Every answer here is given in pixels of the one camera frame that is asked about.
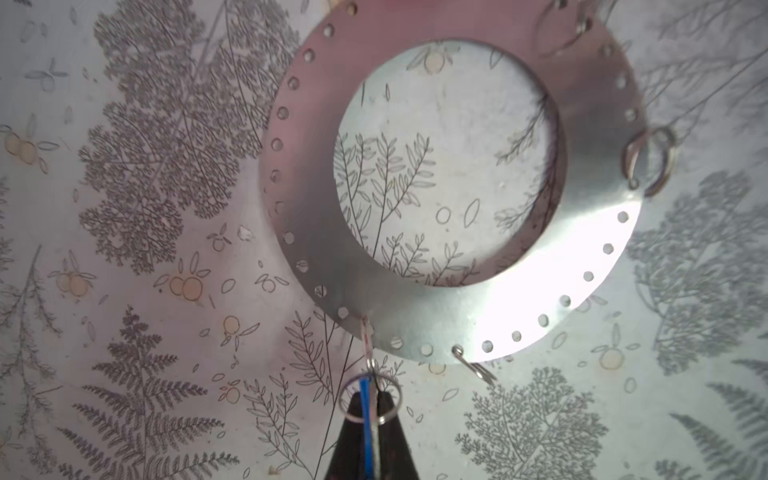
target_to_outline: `wallpaper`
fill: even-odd
[[[0,2],[0,478],[324,478],[362,346],[255,186],[283,73],[338,3]],[[593,6],[680,136],[670,183],[593,295],[485,365],[495,385],[377,368],[427,480],[766,478],[768,5]],[[414,45],[339,129],[351,234],[408,281],[502,271],[557,208],[557,114],[490,46]]]

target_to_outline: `circular opening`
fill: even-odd
[[[451,287],[506,270],[558,205],[554,105],[516,60],[435,41],[377,68],[339,126],[339,208],[394,274]]]
[[[637,120],[637,109],[636,108],[628,108],[624,112],[624,118],[626,118],[627,121],[635,121],[635,120]]]
[[[627,87],[629,80],[627,80],[627,74],[620,74],[616,77],[616,88],[624,90]]]

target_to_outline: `metal ring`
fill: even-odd
[[[640,214],[642,193],[627,190],[620,165],[626,145],[647,125],[624,53],[594,21],[560,55],[540,56],[535,24],[551,0],[350,5],[339,5],[309,34],[273,104],[260,183],[283,254],[304,290],[345,330],[359,338],[357,319],[368,316],[375,348],[456,364],[456,344],[468,362],[530,346],[606,278]],[[323,34],[327,25],[331,37]],[[372,259],[349,231],[333,176],[336,136],[359,86],[396,55],[446,38],[490,45],[528,67],[558,111],[566,163],[559,205],[527,253],[491,279],[456,288],[405,280]],[[619,77],[627,79],[622,88]],[[288,118],[278,117],[281,108]],[[341,307],[345,318],[336,314]],[[540,316],[548,321],[539,323]],[[396,337],[402,341],[392,343]],[[492,349],[483,348],[489,339]]]
[[[390,410],[384,412],[384,415],[380,415],[378,417],[379,425],[384,425],[389,420],[392,420],[392,419],[394,419],[397,416],[397,412],[400,410],[400,407],[402,406],[402,387],[400,386],[399,383],[397,383],[397,381],[394,378],[392,378],[389,375],[386,375],[385,373],[363,372],[363,373],[360,373],[358,375],[355,375],[351,379],[349,379],[346,382],[344,382],[344,386],[341,388],[340,392],[344,393],[354,382],[357,382],[360,379],[365,378],[365,377],[369,377],[374,382],[378,382],[378,379],[389,380],[389,382],[392,383],[395,386],[395,388],[397,389],[397,395],[398,395],[397,396],[397,404],[393,408],[391,408]],[[357,416],[354,416],[351,413],[347,412],[344,409],[344,407],[341,405],[341,399],[342,399],[342,396],[339,394],[339,400],[336,402],[336,406],[339,407],[339,410],[341,410],[341,413],[344,414],[344,417],[347,420],[349,420],[350,422],[361,423],[362,424],[364,422],[362,417],[357,417]]]
[[[496,376],[479,363],[470,363],[464,360],[464,349],[461,345],[454,345],[453,348],[451,348],[451,353],[453,353],[453,356],[456,357],[459,362],[463,363],[464,366],[480,377],[480,380],[493,386],[493,383],[497,380]]]
[[[659,193],[667,181],[672,175],[675,163],[677,162],[677,135],[671,127],[653,127],[637,136],[632,142],[627,144],[624,150],[624,162],[622,168],[624,176],[627,178],[627,183],[630,190],[636,190],[640,186],[640,181],[634,176],[634,169],[637,166],[637,159],[640,156],[640,152],[643,147],[648,145],[648,142],[656,136],[656,134],[662,133],[667,138],[667,145],[664,148],[664,158],[662,160],[662,170],[659,177],[648,188],[645,189],[644,195],[646,197],[652,197]]]

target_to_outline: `blue wire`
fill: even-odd
[[[362,403],[362,433],[363,444],[366,451],[366,478],[373,478],[373,437],[371,436],[371,402],[370,402],[370,379],[363,377],[360,379],[360,402]]]

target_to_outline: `branch drawing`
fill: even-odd
[[[736,360],[757,374],[768,387],[768,362],[763,360]],[[729,383],[708,383],[707,386],[723,399],[733,414],[736,430],[741,434],[744,446],[740,448],[715,430],[689,415],[671,413],[688,431],[701,452],[707,471],[714,478],[761,478],[768,471],[768,396]],[[656,471],[671,480],[692,480],[685,476],[690,468],[681,468],[677,462],[657,462]]]
[[[47,437],[38,430],[41,418],[51,414],[51,402],[45,398],[45,393],[54,390],[48,386],[56,371],[39,356],[40,351],[35,341],[37,331],[33,322],[40,325],[42,332],[47,330],[60,336],[61,330],[54,324],[56,319],[46,309],[42,296],[45,289],[36,267],[41,249],[42,245],[35,251],[24,286],[18,289],[5,285],[2,290],[0,329],[9,331],[4,334],[4,338],[13,339],[14,346],[3,356],[0,380],[7,385],[11,378],[16,377],[21,382],[17,398],[9,399],[5,392],[4,402],[13,401],[18,404],[16,439],[26,445],[30,463],[43,475],[52,472],[56,465],[56,457],[48,445]]]
[[[458,434],[462,453],[484,465],[491,480],[594,478],[591,470],[608,429],[591,393],[576,393],[558,369],[535,369],[526,386],[475,392],[475,413],[465,413],[470,433]]]
[[[298,47],[275,0],[224,0],[216,22],[223,18],[227,34],[217,44],[191,4],[120,0],[94,26],[105,74],[124,101],[104,107],[107,124],[90,129],[78,152],[84,182],[105,194],[80,222],[97,253],[130,261],[136,274],[175,258],[182,210],[207,219],[227,206],[240,162],[260,153],[272,98]]]
[[[665,375],[731,351],[765,320],[768,206],[740,208],[751,189],[744,172],[711,174],[627,245],[637,292],[660,319],[653,349]]]
[[[121,391],[102,386],[86,385],[91,398],[98,397],[105,409],[84,403],[72,408],[80,412],[96,430],[98,441],[66,429],[58,430],[77,448],[94,475],[99,478],[187,479],[211,478],[213,471],[240,463],[228,453],[195,453],[190,456],[170,453],[180,451],[195,439],[224,424],[211,418],[172,417],[166,412],[175,409],[185,399],[202,396],[207,390],[190,382],[163,380],[158,373],[172,367],[178,357],[153,353],[163,340],[148,333],[149,325],[128,307],[120,330],[122,340],[110,343],[110,362],[97,363],[99,371]],[[69,463],[59,465],[59,472],[70,480],[88,480],[82,469]]]

